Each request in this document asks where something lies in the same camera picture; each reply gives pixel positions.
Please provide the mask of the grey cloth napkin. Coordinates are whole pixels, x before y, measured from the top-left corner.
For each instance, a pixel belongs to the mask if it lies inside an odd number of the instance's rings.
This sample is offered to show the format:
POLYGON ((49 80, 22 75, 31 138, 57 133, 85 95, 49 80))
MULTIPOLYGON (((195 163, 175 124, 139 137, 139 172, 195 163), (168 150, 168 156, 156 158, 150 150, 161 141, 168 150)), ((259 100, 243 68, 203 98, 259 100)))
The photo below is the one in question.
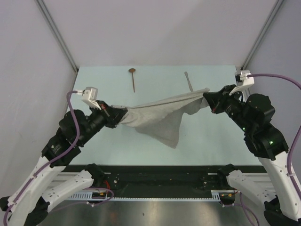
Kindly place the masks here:
POLYGON ((203 97, 203 94, 208 91, 209 89, 205 88, 148 104, 128 107, 120 123, 175 149, 179 142, 182 116, 194 115, 200 109, 208 107, 203 97))

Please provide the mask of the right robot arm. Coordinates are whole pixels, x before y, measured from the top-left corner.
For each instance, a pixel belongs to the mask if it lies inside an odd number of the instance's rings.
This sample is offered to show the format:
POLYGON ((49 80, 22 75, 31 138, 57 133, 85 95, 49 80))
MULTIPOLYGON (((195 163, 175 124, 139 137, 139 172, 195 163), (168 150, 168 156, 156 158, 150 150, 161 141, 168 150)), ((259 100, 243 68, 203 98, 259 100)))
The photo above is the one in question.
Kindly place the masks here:
POLYGON ((248 150, 258 158, 266 170, 274 192, 260 187, 247 178, 237 167, 228 164, 219 169, 217 184, 222 189, 235 188, 263 210, 271 226, 299 226, 301 224, 301 199, 296 191, 300 183, 287 163, 289 148, 283 134, 271 123, 275 108, 268 96, 252 94, 246 101, 242 92, 233 92, 235 85, 223 87, 218 92, 203 95, 212 113, 226 113, 244 132, 248 150))

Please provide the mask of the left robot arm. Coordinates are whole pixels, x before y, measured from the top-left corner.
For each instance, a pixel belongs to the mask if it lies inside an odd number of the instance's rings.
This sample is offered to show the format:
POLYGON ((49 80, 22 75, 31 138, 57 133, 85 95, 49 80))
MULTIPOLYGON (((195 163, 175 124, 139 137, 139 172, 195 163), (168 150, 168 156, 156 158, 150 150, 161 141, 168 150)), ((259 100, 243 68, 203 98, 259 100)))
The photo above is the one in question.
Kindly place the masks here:
POLYGON ((73 194, 103 185, 104 172, 98 165, 89 164, 75 177, 48 188, 53 179, 80 154, 80 148, 103 127, 115 128, 127 113, 126 108, 115 108, 103 101, 97 101, 91 111, 89 116, 81 110, 67 112, 27 180, 13 195, 0 199, 5 226, 37 226, 73 194))

